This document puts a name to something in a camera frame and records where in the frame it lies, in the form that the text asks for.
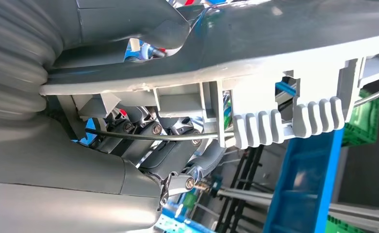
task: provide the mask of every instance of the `screw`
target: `screw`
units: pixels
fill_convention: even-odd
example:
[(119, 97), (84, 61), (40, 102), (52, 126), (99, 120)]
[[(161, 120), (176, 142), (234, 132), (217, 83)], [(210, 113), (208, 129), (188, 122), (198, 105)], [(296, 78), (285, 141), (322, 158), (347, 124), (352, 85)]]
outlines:
[(160, 134), (162, 132), (162, 127), (160, 124), (155, 124), (152, 128), (153, 134)]
[(190, 177), (186, 180), (186, 189), (191, 190), (195, 185), (194, 178)]
[(125, 132), (130, 133), (132, 130), (133, 130), (133, 125), (131, 123), (128, 122), (124, 125)]

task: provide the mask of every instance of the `green plastic bin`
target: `green plastic bin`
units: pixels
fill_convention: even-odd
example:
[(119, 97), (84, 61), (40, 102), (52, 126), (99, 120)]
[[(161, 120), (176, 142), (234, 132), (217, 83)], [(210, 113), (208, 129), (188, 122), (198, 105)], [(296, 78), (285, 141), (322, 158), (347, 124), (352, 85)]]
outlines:
[(325, 233), (365, 233), (363, 230), (351, 226), (339, 219), (328, 215)]
[[(370, 94), (361, 90), (360, 99)], [(379, 99), (360, 105), (352, 111), (351, 120), (345, 124), (342, 146), (375, 143), (378, 137)]]

